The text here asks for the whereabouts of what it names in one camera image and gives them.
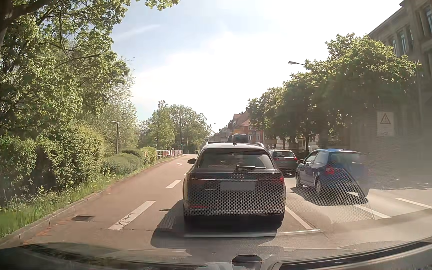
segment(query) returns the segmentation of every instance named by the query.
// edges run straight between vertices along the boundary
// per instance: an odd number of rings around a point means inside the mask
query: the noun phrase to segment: fence
[[[156,159],[172,158],[183,155],[183,150],[156,150]]]

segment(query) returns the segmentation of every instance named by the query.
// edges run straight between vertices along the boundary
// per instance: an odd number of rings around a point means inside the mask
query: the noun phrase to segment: bus
[[[227,138],[228,143],[249,143],[248,134],[236,133]]]

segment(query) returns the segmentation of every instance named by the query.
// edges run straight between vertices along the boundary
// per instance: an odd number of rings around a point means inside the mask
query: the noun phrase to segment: cloud
[[[112,36],[114,41],[122,41],[122,40],[126,40],[130,37],[133,37],[135,35],[139,35],[142,33],[145,33],[149,30],[155,29],[155,28],[159,28],[160,25],[159,24],[150,24],[150,25],[145,25],[142,27],[138,27],[138,28],[133,28],[130,29],[126,32],[122,32],[122,33],[118,33]]]
[[[327,57],[325,41],[336,34],[368,33],[399,8],[394,0],[382,1],[385,4],[380,8],[370,3],[361,6],[357,0],[344,6],[325,1],[324,9],[312,2],[286,1],[289,6],[281,8],[260,1],[249,11],[256,11],[267,23],[266,29],[236,33],[221,22],[220,33],[195,41],[198,49],[167,55],[152,69],[135,74],[133,101],[149,104],[153,110],[158,100],[185,104],[204,113],[213,127],[221,128],[234,113],[245,110],[248,99],[280,86],[291,73],[305,71],[303,66],[288,65],[288,61],[323,60]],[[244,5],[229,8],[235,13],[245,10]],[[367,8],[374,12],[361,12]],[[143,120],[149,115],[139,117]]]

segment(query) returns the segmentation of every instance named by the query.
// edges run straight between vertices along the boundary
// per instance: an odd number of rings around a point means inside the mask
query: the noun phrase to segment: audi logo
[[[244,178],[244,174],[242,173],[233,173],[231,175],[231,179],[243,179]]]

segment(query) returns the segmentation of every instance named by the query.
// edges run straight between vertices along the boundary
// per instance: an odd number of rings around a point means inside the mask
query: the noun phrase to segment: rear wiper
[[[256,169],[266,169],[266,167],[236,165],[236,170],[256,170]]]

